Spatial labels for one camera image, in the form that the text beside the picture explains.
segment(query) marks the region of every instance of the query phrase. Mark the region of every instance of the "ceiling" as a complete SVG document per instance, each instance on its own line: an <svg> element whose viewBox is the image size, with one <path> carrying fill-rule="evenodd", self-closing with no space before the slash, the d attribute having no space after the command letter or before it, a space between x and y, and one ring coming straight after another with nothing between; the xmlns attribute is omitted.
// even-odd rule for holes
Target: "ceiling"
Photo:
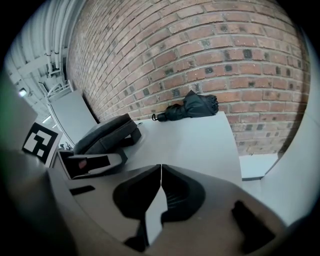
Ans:
<svg viewBox="0 0 320 256"><path fill-rule="evenodd" d="M46 1L25 23L4 60L10 80L43 122L50 112L45 95L55 85L64 85L68 45L85 0ZM55 125L52 118L45 126Z"/></svg>

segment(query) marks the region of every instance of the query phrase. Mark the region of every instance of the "umbrella handle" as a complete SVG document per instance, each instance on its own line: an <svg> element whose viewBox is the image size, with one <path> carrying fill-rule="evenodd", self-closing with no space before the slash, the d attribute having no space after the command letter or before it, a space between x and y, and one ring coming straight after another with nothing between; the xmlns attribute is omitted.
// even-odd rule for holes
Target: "umbrella handle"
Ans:
<svg viewBox="0 0 320 256"><path fill-rule="evenodd" d="M152 118L153 121L157 121L157 120L158 120L158 119L156 118L156 114L152 114L152 117L151 117L151 118Z"/></svg>

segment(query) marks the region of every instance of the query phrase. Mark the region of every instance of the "red brick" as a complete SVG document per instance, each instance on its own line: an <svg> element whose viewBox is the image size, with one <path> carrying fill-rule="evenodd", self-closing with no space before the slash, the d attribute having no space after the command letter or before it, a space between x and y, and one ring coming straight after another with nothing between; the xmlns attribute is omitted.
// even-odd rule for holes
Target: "red brick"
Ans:
<svg viewBox="0 0 320 256"><path fill-rule="evenodd" d="M174 3L178 0L170 0L170 3ZM163 8L160 12L163 16L172 14L176 11L179 11L182 8L186 8L189 6L194 6L197 4L205 3L205 2L210 2L210 0L185 0L185 1L178 1L174 4L170 4L169 6Z"/></svg>
<svg viewBox="0 0 320 256"><path fill-rule="evenodd" d="M225 114L229 113L229 104L219 104L219 111L223 111Z"/></svg>
<svg viewBox="0 0 320 256"><path fill-rule="evenodd" d="M276 41L270 38L258 37L258 45L262 48L268 48L273 50L278 50L286 53L290 53L290 46L286 42Z"/></svg>
<svg viewBox="0 0 320 256"><path fill-rule="evenodd" d="M297 102L286 102L284 111L287 112L305 112L307 104Z"/></svg>
<svg viewBox="0 0 320 256"><path fill-rule="evenodd" d="M131 73L125 79L125 81L128 85L130 85L134 81L136 81L137 79L139 79L140 77L142 77L143 75L149 73L150 71L152 71L154 69L155 69L155 67L154 67L153 63L150 61L150 62L144 64L143 66L141 66L140 68L136 69L133 73Z"/></svg>
<svg viewBox="0 0 320 256"><path fill-rule="evenodd" d="M264 25L269 25L271 27L277 27L276 20L274 18L270 18L265 15L261 15L258 13L250 13L250 19L254 23L260 23Z"/></svg>
<svg viewBox="0 0 320 256"><path fill-rule="evenodd" d="M223 54L226 61L238 61L244 59L244 53L242 49L224 50Z"/></svg>
<svg viewBox="0 0 320 256"><path fill-rule="evenodd" d="M302 53L301 47L291 46L291 49L292 49L292 55L294 55L294 56L296 56L298 58L302 58L303 53Z"/></svg>
<svg viewBox="0 0 320 256"><path fill-rule="evenodd" d="M307 103L309 99L309 96L304 93L299 93L299 92L294 92L292 101L293 102L302 102L302 103Z"/></svg>
<svg viewBox="0 0 320 256"><path fill-rule="evenodd" d="M133 86L136 90L139 90L143 87L146 87L147 85L149 85L149 79L145 76L145 77L135 81Z"/></svg>
<svg viewBox="0 0 320 256"><path fill-rule="evenodd" d="M230 88L270 88L272 80L267 77L235 77L230 79Z"/></svg>
<svg viewBox="0 0 320 256"><path fill-rule="evenodd" d="M287 65L287 57L283 54L270 52L269 57L270 57L270 61L273 63Z"/></svg>
<svg viewBox="0 0 320 256"><path fill-rule="evenodd" d="M137 43L141 42L142 40L146 39L153 33L157 32L158 30L162 29L166 25L175 22L177 20L176 15L170 15L167 17L162 18L161 20L153 23L152 25L148 26L147 28L143 29L136 37L135 40Z"/></svg>
<svg viewBox="0 0 320 256"><path fill-rule="evenodd" d="M136 92L136 93L134 94L134 96L135 96L135 98L136 98L137 100L140 100L140 99L142 99L143 97L145 97L145 95L144 95L144 93L143 93L142 90Z"/></svg>
<svg viewBox="0 0 320 256"><path fill-rule="evenodd" d="M165 41L163 41L163 44L165 46L166 49L170 49L174 46L180 45L184 42L187 42L187 38L184 34L177 34L177 35L172 35L170 38L166 39Z"/></svg>
<svg viewBox="0 0 320 256"><path fill-rule="evenodd" d="M188 55L188 54L191 54L191 53L202 51L204 49L205 48L201 44L201 42L197 41L197 42L191 42L191 43L187 43L187 44L184 44L184 45L180 46L178 48L178 51L179 51L181 56L184 56L184 55Z"/></svg>
<svg viewBox="0 0 320 256"><path fill-rule="evenodd" d="M202 10L200 5L184 8L182 10L177 11L176 13L180 18L189 17L196 14L202 14L204 10Z"/></svg>
<svg viewBox="0 0 320 256"><path fill-rule="evenodd" d="M150 94L155 94L163 89L162 84L160 82L156 82L153 85L148 87Z"/></svg>
<svg viewBox="0 0 320 256"><path fill-rule="evenodd" d="M288 88L287 80L274 78L273 79L273 88L286 90Z"/></svg>
<svg viewBox="0 0 320 256"><path fill-rule="evenodd" d="M270 38L274 38L274 39L277 39L280 41L282 41L284 39L284 32L280 29L265 26L264 30L266 32L266 35Z"/></svg>
<svg viewBox="0 0 320 256"><path fill-rule="evenodd" d="M277 75L277 76L281 76L281 72L282 69L280 66L277 65L272 65L272 64L263 64L263 73L265 75Z"/></svg>
<svg viewBox="0 0 320 256"><path fill-rule="evenodd" d="M218 91L218 90L225 90L225 89L227 89L226 79L213 79L213 80L202 82L202 91L204 93Z"/></svg>
<svg viewBox="0 0 320 256"><path fill-rule="evenodd" d="M240 112L248 112L249 111L249 103L235 103L231 105L231 113L240 113Z"/></svg>
<svg viewBox="0 0 320 256"><path fill-rule="evenodd" d="M179 88L175 88L174 90L171 90L172 94L174 94L174 91L178 90L179 91L179 97L186 96L188 92L190 92L189 86L182 86Z"/></svg>
<svg viewBox="0 0 320 256"><path fill-rule="evenodd" d="M157 103L157 96L151 96L142 100L144 106L150 106Z"/></svg>
<svg viewBox="0 0 320 256"><path fill-rule="evenodd" d="M211 25L190 29L186 33L190 40L205 38L214 35L214 31Z"/></svg>
<svg viewBox="0 0 320 256"><path fill-rule="evenodd" d="M249 104L249 112L267 112L270 109L268 102L257 102Z"/></svg>
<svg viewBox="0 0 320 256"><path fill-rule="evenodd" d="M153 106L141 108L140 112L142 115L148 115L151 113L159 113L159 112L165 111L167 107L168 107L168 103L162 103L162 104L158 104L158 105L153 105Z"/></svg>
<svg viewBox="0 0 320 256"><path fill-rule="evenodd" d="M239 74L238 64L221 64L213 67L213 76L231 76Z"/></svg>
<svg viewBox="0 0 320 256"><path fill-rule="evenodd" d="M166 76L166 73L165 73L166 70L167 70L167 69L166 69L165 67L163 67L163 68L160 68L160 69L152 72L152 73L149 75L150 80L151 80L152 82L154 82L154 81L157 81L157 80L159 80L159 79L161 79L161 78L164 78L164 77Z"/></svg>
<svg viewBox="0 0 320 256"><path fill-rule="evenodd" d="M285 103L284 102L272 102L270 111L271 112L283 112L285 110Z"/></svg>
<svg viewBox="0 0 320 256"><path fill-rule="evenodd" d="M189 68L193 68L195 66L195 62L192 58L182 59L179 61L176 61L173 65L173 71L180 72L183 70L187 70Z"/></svg>
<svg viewBox="0 0 320 256"><path fill-rule="evenodd" d="M261 114L259 122L275 122L275 121L285 121L287 114Z"/></svg>
<svg viewBox="0 0 320 256"><path fill-rule="evenodd" d="M303 118L304 114L303 113L288 113L286 115L286 121L301 121Z"/></svg>
<svg viewBox="0 0 320 256"><path fill-rule="evenodd" d="M218 36L210 39L204 39L201 41L201 43L206 46L206 49L232 46L229 36Z"/></svg>
<svg viewBox="0 0 320 256"><path fill-rule="evenodd" d="M239 64L241 74L260 75L261 65L257 63L241 63Z"/></svg>
<svg viewBox="0 0 320 256"><path fill-rule="evenodd" d="M244 90L242 92L242 100L249 102L262 101L262 90Z"/></svg>
<svg viewBox="0 0 320 256"><path fill-rule="evenodd" d="M273 17L274 16L274 9L271 9L266 6L261 6L261 5L255 5L255 10L259 14L264 14Z"/></svg>
<svg viewBox="0 0 320 256"><path fill-rule="evenodd" d="M253 49L253 50L251 50L251 52L252 52L252 59L254 61L264 61L265 60L263 52L261 50Z"/></svg>
<svg viewBox="0 0 320 256"><path fill-rule="evenodd" d="M141 21L140 26L141 26L141 28L145 29L150 24L154 23L155 21L157 21L159 19L160 19L159 14L158 13L154 13L151 16L149 16L148 18L146 18L143 21Z"/></svg>
<svg viewBox="0 0 320 256"><path fill-rule="evenodd" d="M143 64L143 61L142 59L139 57L139 58L136 58L134 61L132 61L129 66L128 66L128 69L130 72L133 72L135 71L137 68L141 67L141 65Z"/></svg>
<svg viewBox="0 0 320 256"><path fill-rule="evenodd" d="M234 123L240 122L240 115L226 114L226 118L228 119L229 124L234 124Z"/></svg>
<svg viewBox="0 0 320 256"><path fill-rule="evenodd" d="M248 22L249 15L245 12L227 12L223 14L227 22Z"/></svg>
<svg viewBox="0 0 320 256"><path fill-rule="evenodd" d="M258 24L217 24L215 25L218 34L251 34L251 35L264 35L264 30L261 25Z"/></svg>
<svg viewBox="0 0 320 256"><path fill-rule="evenodd" d="M291 25L293 24L291 19L287 15L284 15L283 13L281 13L279 11L275 11L274 15L279 20L282 20L282 21L284 21L284 22L286 22L288 24L291 24Z"/></svg>
<svg viewBox="0 0 320 256"><path fill-rule="evenodd" d="M306 74L302 70L294 69L293 79L304 82L306 80L305 78L306 78Z"/></svg>
<svg viewBox="0 0 320 256"><path fill-rule="evenodd" d="M132 111L128 113L131 118L138 118L141 116L140 110Z"/></svg>
<svg viewBox="0 0 320 256"><path fill-rule="evenodd" d="M267 90L263 92L264 101L291 101L292 93L291 92L279 92Z"/></svg>
<svg viewBox="0 0 320 256"><path fill-rule="evenodd" d="M153 36L150 37L150 39L148 39L147 43L150 46L153 46L154 44L158 43L159 41L166 39L170 36L170 32L164 28L160 31L158 31L157 33L155 33Z"/></svg>
<svg viewBox="0 0 320 256"><path fill-rule="evenodd" d="M176 86L183 85L185 82L184 77L182 75L176 75L169 79L163 81L163 85L165 89L170 89Z"/></svg>
<svg viewBox="0 0 320 256"><path fill-rule="evenodd" d="M126 104L126 105L129 105L129 104L131 104L131 103L134 102L134 101L135 101L135 98L133 97L133 95L131 95L131 96L129 96L129 97L127 97L127 98L125 98L125 99L123 100L124 104Z"/></svg>
<svg viewBox="0 0 320 256"><path fill-rule="evenodd" d="M206 3L204 8L207 12L216 11L246 11L254 12L252 4L244 2L217 2L217 3Z"/></svg>
<svg viewBox="0 0 320 256"><path fill-rule="evenodd" d="M161 67L169 62L174 61L177 58L175 52L173 50L168 51L158 57L155 58L155 65L157 67Z"/></svg>
<svg viewBox="0 0 320 256"><path fill-rule="evenodd" d="M123 80L122 82L118 83L118 85L116 86L117 90L119 92L121 92L124 88L127 87L126 81Z"/></svg>
<svg viewBox="0 0 320 256"><path fill-rule="evenodd" d="M167 6L167 2L160 1L154 5L152 3L147 2L145 5L150 6L150 8L147 8L146 10L142 11L140 15L138 15L133 21L130 22L129 27L130 29L136 27L137 24L139 24L141 21L145 20L146 17L150 16L151 14L155 13L156 11L162 9L163 7Z"/></svg>
<svg viewBox="0 0 320 256"><path fill-rule="evenodd" d="M127 55L126 58L128 62L132 61L134 58L136 58L138 55L143 53L147 49L146 44L140 43L138 46L136 46L132 51L130 51Z"/></svg>
<svg viewBox="0 0 320 256"><path fill-rule="evenodd" d="M223 56L220 51L212 51L195 55L195 61L198 65L222 62Z"/></svg>
<svg viewBox="0 0 320 256"><path fill-rule="evenodd" d="M287 57L287 61L288 61L288 65L289 66L292 66L292 67L295 67L295 68L298 68L298 69L302 68L302 65L303 65L303 60L302 59L298 59L298 58L295 58L293 56L288 56Z"/></svg>
<svg viewBox="0 0 320 256"><path fill-rule="evenodd" d="M238 102L241 98L241 94L239 91L217 92L215 93L215 95L219 103Z"/></svg>
<svg viewBox="0 0 320 256"><path fill-rule="evenodd" d="M206 73L204 68L192 70L186 73L186 80L188 82L204 79L205 77Z"/></svg>
<svg viewBox="0 0 320 256"><path fill-rule="evenodd" d="M172 25L169 27L171 33L177 33L179 31L192 28L195 26L199 26L202 24L208 24L212 22L223 22L224 19L222 18L221 14L204 14L198 15L196 17L190 17L183 19L182 21Z"/></svg>
<svg viewBox="0 0 320 256"><path fill-rule="evenodd" d="M241 123L256 123L259 120L259 114L242 114L240 116L240 122Z"/></svg>
<svg viewBox="0 0 320 256"><path fill-rule="evenodd" d="M162 93L158 94L159 102L164 102L164 101L171 100L173 97L174 96L173 96L171 91L165 91L165 92L162 92Z"/></svg>
<svg viewBox="0 0 320 256"><path fill-rule="evenodd" d="M258 46L257 40L253 36L234 35L232 36L232 39L235 46L251 46L251 47Z"/></svg>

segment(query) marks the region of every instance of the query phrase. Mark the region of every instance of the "metal pipe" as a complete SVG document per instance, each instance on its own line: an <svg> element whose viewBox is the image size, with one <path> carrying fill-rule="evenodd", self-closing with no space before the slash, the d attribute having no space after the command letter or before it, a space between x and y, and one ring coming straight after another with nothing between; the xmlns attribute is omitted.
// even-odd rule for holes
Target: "metal pipe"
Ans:
<svg viewBox="0 0 320 256"><path fill-rule="evenodd" d="M59 42L59 66L61 68L64 65L63 64L62 47L63 47L64 40L65 40L66 28L69 25L71 14L75 9L76 3L77 3L77 0L71 0L71 3L67 7L67 10L66 10L66 13L65 13L65 16L64 16L64 20L63 20L63 24L62 24L62 28L61 28L60 42Z"/></svg>
<svg viewBox="0 0 320 256"><path fill-rule="evenodd" d="M55 60L55 67L59 68L59 48L60 48L60 38L61 38L61 30L62 30L62 24L64 21L64 17L66 14L66 10L68 7L70 0L63 0L63 3L61 4L60 10L59 10L59 16L56 23L55 28L55 37L54 37L54 60Z"/></svg>
<svg viewBox="0 0 320 256"><path fill-rule="evenodd" d="M49 8L48 8L48 13L46 15L46 20L45 20L45 54L46 54L46 59L47 59L47 64L48 64L48 71L51 73L53 71L52 64L51 64L51 27L52 27L52 17L55 11L56 7L56 0L51 0Z"/></svg>

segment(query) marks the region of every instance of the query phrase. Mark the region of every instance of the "gray surface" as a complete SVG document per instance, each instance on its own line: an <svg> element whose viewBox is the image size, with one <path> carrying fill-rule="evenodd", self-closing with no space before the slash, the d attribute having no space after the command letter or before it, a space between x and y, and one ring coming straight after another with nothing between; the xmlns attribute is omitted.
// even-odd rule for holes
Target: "gray surface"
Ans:
<svg viewBox="0 0 320 256"><path fill-rule="evenodd" d="M224 112L178 121L147 119L136 123L142 136L135 145L124 148L128 157L126 171L167 164L241 186L238 150Z"/></svg>
<svg viewBox="0 0 320 256"><path fill-rule="evenodd" d="M95 190L78 194L74 199L102 229L123 242L136 234L139 221L124 217L113 200L114 189L122 182L148 170L150 166L96 178L67 180L69 189L93 186Z"/></svg>
<svg viewBox="0 0 320 256"><path fill-rule="evenodd" d="M190 219L165 223L160 235L146 250L147 254L243 255L240 246L244 237L231 213L237 200L243 201L276 235L285 230L285 225L271 210L233 183L187 169L174 169L200 182L205 189L206 198L201 208Z"/></svg>
<svg viewBox="0 0 320 256"><path fill-rule="evenodd" d="M97 124L78 90L70 92L51 105L61 126L74 144Z"/></svg>

